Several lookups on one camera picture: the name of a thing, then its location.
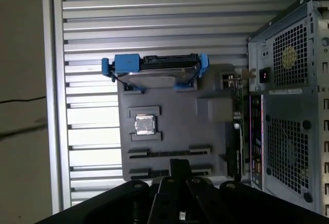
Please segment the cable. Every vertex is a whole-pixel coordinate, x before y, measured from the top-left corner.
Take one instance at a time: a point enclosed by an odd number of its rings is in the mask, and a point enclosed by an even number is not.
[[[36,97],[36,98],[32,98],[32,99],[12,99],[12,100],[0,101],[0,104],[10,103],[10,102],[32,102],[32,101],[37,101],[37,100],[41,100],[41,99],[45,99],[45,98],[46,98],[46,96]]]

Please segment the computer case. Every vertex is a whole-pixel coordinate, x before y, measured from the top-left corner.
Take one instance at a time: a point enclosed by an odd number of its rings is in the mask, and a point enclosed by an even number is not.
[[[297,0],[248,37],[251,181],[329,216],[329,1]]]

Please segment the ventilation grille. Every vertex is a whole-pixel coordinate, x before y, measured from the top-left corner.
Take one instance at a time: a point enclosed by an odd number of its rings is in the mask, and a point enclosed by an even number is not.
[[[279,34],[273,44],[275,86],[305,84],[307,28],[303,24]]]
[[[300,123],[272,119],[268,126],[268,166],[279,181],[301,194],[308,189],[308,137]]]

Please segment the power switch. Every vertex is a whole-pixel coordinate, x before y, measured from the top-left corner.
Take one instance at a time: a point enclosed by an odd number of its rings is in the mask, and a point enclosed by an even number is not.
[[[271,74],[271,68],[270,67],[260,69],[259,70],[259,82],[261,84],[269,83],[271,81],[270,74]]]

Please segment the floor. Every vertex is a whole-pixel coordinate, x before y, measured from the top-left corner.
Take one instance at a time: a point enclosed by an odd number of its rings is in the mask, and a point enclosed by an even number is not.
[[[0,0],[0,101],[46,94],[42,0]],[[46,101],[0,105],[0,133],[46,120]],[[0,223],[51,215],[47,130],[0,141]]]

